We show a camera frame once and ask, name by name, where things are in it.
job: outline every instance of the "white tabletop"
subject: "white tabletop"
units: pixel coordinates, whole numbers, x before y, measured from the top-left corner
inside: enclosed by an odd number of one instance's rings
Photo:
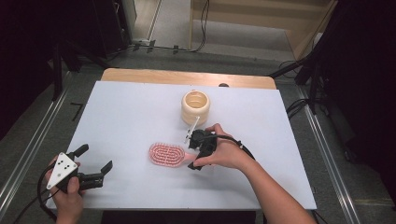
[[[90,189],[84,206],[118,210],[256,210],[260,205],[237,170],[205,166],[193,171],[153,164],[156,142],[184,144],[189,125],[180,117],[181,98],[191,90],[211,100],[204,128],[220,123],[252,152],[262,167],[305,209],[316,209],[279,91],[98,81],[68,152],[90,149],[76,161],[79,172],[98,173],[110,160],[104,186]],[[54,208],[53,201],[48,206]]]

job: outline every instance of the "beige container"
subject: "beige container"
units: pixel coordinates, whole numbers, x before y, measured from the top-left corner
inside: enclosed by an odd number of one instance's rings
[[[192,125],[197,117],[200,117],[197,125],[201,125],[207,120],[209,115],[210,100],[201,91],[189,91],[181,100],[181,118]]]

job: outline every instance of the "person's left hand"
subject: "person's left hand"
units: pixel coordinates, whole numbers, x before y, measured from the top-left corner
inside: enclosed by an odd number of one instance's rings
[[[58,157],[55,157],[49,164],[52,164],[57,160],[57,158]],[[49,181],[52,171],[53,169],[46,173],[47,181]],[[67,185],[67,193],[64,193],[61,190],[58,191],[58,188],[56,187],[49,190],[51,195],[53,195],[53,201],[58,208],[58,218],[56,223],[78,222],[83,209],[82,197],[79,195],[78,190],[79,182],[77,177],[70,178]]]

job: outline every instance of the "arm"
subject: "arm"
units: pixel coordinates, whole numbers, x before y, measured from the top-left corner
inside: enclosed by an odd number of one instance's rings
[[[46,173],[47,181],[50,179],[52,170]],[[82,214],[83,201],[79,195],[79,182],[77,177],[72,177],[67,185],[67,194],[61,190],[57,192],[58,188],[53,187],[50,189],[51,195],[53,195],[53,201],[55,201],[58,209],[58,217],[56,219],[57,224],[75,224],[78,223],[79,218]]]
[[[206,129],[225,134],[219,124]],[[251,159],[230,140],[218,139],[216,151],[194,162],[194,166],[218,164],[240,170],[250,182],[269,223],[315,223],[313,218],[294,200],[258,162]]]

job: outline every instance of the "hand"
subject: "hand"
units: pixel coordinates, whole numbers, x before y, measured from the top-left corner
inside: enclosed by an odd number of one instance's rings
[[[46,173],[46,179],[49,181],[52,170]],[[79,182],[77,177],[72,177],[67,185],[67,194],[56,187],[50,189],[56,207],[58,208],[57,223],[77,223],[81,217],[83,209],[82,197],[78,194]]]
[[[229,135],[225,133],[219,124],[215,124],[205,129],[207,132],[216,134]],[[208,157],[202,157],[194,162],[194,166],[203,166],[208,164],[217,164],[229,168],[240,170],[247,161],[254,161],[239,146],[231,140],[218,138],[216,151]]]

